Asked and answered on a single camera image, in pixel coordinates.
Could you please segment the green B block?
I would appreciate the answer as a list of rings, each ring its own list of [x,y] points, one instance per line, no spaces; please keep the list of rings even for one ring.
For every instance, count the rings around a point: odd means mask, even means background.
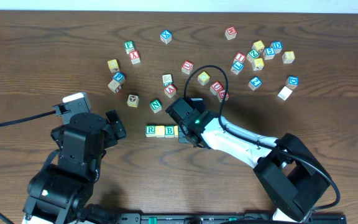
[[[174,126],[165,126],[165,137],[174,138],[175,137],[175,127]]]

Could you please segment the yellow O block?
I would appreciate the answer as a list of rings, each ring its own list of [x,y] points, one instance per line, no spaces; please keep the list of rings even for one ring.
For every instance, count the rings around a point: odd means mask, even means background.
[[[156,126],[155,127],[155,137],[164,138],[165,137],[165,126]]]

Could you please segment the green R block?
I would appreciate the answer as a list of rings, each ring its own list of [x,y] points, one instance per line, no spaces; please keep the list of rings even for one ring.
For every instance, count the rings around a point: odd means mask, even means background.
[[[147,125],[145,127],[145,135],[148,138],[153,138],[155,137],[155,126],[154,125]]]

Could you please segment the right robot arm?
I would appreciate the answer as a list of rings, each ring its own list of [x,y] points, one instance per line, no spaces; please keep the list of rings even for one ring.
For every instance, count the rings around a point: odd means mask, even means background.
[[[274,221],[302,222],[332,180],[315,156],[292,134],[262,136],[206,110],[199,98],[179,98],[166,110],[195,147],[225,152],[250,166],[277,207]]]

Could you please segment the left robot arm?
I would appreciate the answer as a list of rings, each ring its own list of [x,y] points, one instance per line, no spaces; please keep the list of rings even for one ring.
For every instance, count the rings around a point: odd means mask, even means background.
[[[24,223],[84,220],[106,149],[126,136],[116,110],[105,116],[91,113],[83,98],[53,108],[63,120],[63,125],[50,133],[58,149],[50,153],[27,186]]]

